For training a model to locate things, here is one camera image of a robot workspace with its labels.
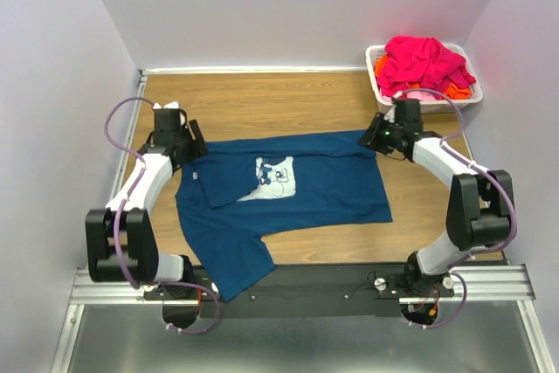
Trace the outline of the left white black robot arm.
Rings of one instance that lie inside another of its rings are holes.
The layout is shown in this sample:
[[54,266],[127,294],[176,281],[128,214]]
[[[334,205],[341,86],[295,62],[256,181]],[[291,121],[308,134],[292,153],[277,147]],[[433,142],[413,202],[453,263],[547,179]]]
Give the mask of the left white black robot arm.
[[150,220],[163,187],[183,165],[208,154],[195,120],[176,101],[153,105],[154,128],[139,150],[123,149],[135,166],[102,209],[86,214],[88,271],[94,282],[124,282],[137,289],[162,284],[174,298],[196,282],[190,259],[158,251]]

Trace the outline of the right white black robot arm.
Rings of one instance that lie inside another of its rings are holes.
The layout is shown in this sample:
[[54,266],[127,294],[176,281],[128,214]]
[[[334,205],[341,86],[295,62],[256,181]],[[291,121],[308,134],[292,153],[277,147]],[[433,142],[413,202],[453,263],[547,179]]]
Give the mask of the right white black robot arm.
[[512,177],[505,170],[478,165],[453,149],[447,138],[424,130],[418,100],[394,100],[389,112],[375,115],[358,143],[382,155],[400,152],[449,190],[444,232],[413,252],[403,273],[386,278],[388,287],[422,295],[455,266],[500,251],[513,240],[517,221]]

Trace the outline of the blue t-shirt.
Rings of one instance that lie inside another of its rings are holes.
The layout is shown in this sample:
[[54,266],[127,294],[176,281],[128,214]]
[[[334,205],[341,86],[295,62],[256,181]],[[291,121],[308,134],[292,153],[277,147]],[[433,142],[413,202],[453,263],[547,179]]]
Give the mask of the blue t-shirt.
[[176,192],[183,235],[223,300],[274,269],[265,235],[389,223],[374,151],[361,130],[211,142]]

